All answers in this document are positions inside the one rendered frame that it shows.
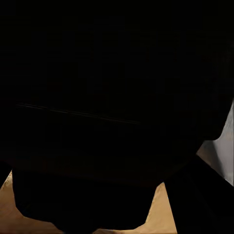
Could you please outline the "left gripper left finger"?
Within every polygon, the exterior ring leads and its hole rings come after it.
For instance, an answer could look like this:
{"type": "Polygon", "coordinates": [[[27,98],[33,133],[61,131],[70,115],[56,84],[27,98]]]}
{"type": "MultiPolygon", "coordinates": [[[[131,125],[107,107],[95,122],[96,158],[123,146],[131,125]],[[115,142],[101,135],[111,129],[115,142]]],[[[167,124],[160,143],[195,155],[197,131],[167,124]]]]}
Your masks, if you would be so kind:
{"type": "Polygon", "coordinates": [[[5,180],[7,179],[11,171],[12,171],[12,166],[0,160],[0,188],[4,184],[5,180]]]}

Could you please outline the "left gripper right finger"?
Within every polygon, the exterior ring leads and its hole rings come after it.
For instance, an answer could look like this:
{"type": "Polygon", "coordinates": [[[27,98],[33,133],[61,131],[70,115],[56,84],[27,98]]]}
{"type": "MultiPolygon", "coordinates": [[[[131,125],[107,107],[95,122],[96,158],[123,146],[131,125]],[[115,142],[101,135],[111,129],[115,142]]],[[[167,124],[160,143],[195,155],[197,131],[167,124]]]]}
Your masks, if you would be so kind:
{"type": "Polygon", "coordinates": [[[234,234],[234,186],[197,154],[164,183],[177,234],[234,234]]]}

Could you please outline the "digital camera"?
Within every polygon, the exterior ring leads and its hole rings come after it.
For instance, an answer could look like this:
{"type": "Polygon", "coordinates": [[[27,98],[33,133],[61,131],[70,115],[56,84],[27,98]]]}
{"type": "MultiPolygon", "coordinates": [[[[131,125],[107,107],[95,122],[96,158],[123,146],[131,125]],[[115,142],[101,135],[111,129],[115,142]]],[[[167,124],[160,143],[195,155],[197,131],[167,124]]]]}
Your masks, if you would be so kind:
{"type": "Polygon", "coordinates": [[[233,101],[234,0],[0,0],[0,160],[24,216],[134,230],[233,101]]]}

